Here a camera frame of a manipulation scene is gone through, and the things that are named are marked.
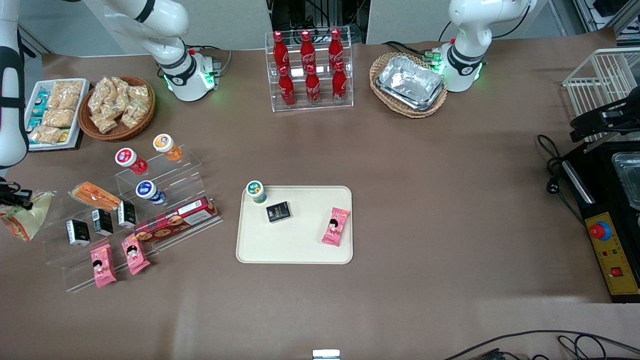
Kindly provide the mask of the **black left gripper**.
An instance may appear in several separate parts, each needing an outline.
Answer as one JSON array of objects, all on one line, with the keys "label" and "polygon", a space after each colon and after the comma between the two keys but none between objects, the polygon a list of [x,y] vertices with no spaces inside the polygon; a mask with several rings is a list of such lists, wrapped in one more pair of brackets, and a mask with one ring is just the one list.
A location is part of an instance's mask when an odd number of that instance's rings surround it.
[{"label": "black left gripper", "polygon": [[601,133],[617,132],[625,135],[640,130],[638,99],[620,100],[601,106],[598,109],[598,115],[577,116],[571,121],[573,143],[598,141]]}]

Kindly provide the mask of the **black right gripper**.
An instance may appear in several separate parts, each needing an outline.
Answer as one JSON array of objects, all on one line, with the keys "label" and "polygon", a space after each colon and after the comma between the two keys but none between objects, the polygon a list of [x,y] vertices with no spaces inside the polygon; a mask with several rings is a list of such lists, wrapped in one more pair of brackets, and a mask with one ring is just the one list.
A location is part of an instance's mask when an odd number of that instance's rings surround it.
[{"label": "black right gripper", "polygon": [[16,193],[21,189],[22,186],[17,182],[1,181],[0,203],[7,207],[21,207],[25,210],[31,210],[33,207],[32,193]]}]

